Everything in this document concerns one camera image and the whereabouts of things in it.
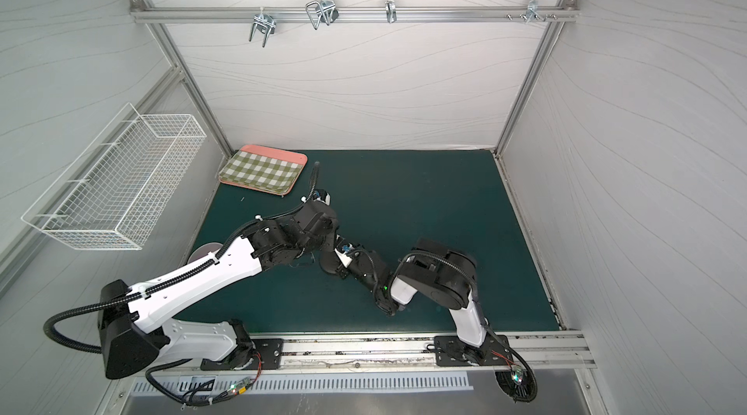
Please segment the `black microphone stand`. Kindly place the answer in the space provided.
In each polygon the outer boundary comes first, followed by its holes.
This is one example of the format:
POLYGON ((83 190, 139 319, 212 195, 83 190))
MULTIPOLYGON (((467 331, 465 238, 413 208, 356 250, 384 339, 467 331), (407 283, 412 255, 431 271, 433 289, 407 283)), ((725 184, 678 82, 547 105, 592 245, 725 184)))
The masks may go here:
POLYGON ((326 240, 320 247, 320 253, 319 264, 322 271, 328 275, 338 275, 342 262, 336 253, 334 240, 326 240))

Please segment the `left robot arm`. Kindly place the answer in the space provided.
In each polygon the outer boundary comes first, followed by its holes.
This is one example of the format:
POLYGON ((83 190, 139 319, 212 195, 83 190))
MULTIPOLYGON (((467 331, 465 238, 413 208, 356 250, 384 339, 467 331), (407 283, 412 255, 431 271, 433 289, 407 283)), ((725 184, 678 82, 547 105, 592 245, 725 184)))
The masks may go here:
POLYGON ((193 264, 132 286, 122 280, 107 284, 101 300, 128 294, 134 300, 98 314, 106 377, 122 379, 153 364, 182 360, 199 360, 208 370, 247 366, 255 344, 241 321, 195 323, 179 320, 177 314, 214 292, 305 253, 331 253, 338 221, 330 201, 327 191, 317 191, 297 212, 251 222, 219 251, 193 264))

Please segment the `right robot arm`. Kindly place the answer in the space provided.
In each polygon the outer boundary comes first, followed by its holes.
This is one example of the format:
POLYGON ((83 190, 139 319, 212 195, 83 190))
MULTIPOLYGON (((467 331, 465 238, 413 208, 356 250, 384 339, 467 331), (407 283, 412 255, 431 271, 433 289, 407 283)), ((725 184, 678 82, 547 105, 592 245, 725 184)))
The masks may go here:
POLYGON ((488 323, 479 302, 477 265, 470 256, 434 240, 420 238, 395 269, 373 251, 338 240, 340 271, 363 284, 379 310, 393 316, 417 294, 447 308, 458 341, 445 348, 469 366, 486 363, 488 323))

